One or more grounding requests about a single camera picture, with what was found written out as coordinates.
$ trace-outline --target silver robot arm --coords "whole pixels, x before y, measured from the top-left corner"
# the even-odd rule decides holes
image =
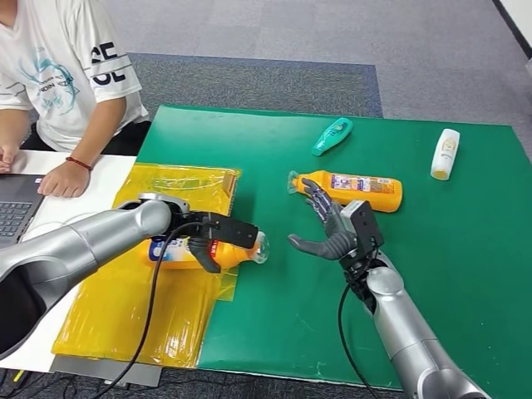
[[[288,236],[296,249],[340,260],[349,288],[373,316],[375,327],[408,399],[490,399],[458,368],[378,248],[384,243],[367,202],[345,208],[312,180],[303,180],[307,203],[324,224],[322,243]]]
[[[379,254],[377,261],[385,266],[371,268],[366,277],[367,290],[374,299],[374,322],[406,397],[490,398],[438,341],[388,258]]]
[[[177,229],[177,237],[189,236],[192,253],[211,273],[220,272],[209,255],[213,239],[251,249],[259,231],[221,214],[190,211],[182,199],[143,194],[121,209],[0,249],[0,320],[9,326],[0,328],[0,360],[16,351],[52,307],[100,267],[145,239],[168,239]]]

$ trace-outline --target laptop keyboard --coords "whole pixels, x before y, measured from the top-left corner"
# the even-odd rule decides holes
[[[0,237],[14,237],[32,207],[25,202],[0,202]]]

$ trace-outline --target yellow plastic bag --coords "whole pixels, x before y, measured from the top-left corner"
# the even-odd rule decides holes
[[[155,192],[188,201],[193,210],[229,214],[238,170],[135,164],[114,206]],[[132,249],[81,283],[54,344],[61,355],[129,360],[146,317],[152,268]],[[149,332],[138,362],[195,367],[214,302],[230,300],[236,270],[225,275],[203,270],[159,272]]]

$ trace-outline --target wall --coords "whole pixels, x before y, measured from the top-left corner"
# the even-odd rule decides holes
[[[515,25],[532,46],[532,0],[500,0]]]

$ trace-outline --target white bottle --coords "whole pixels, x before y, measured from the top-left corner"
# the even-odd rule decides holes
[[[430,175],[438,180],[448,180],[456,152],[458,150],[460,133],[451,129],[444,129],[436,145],[432,158]]]

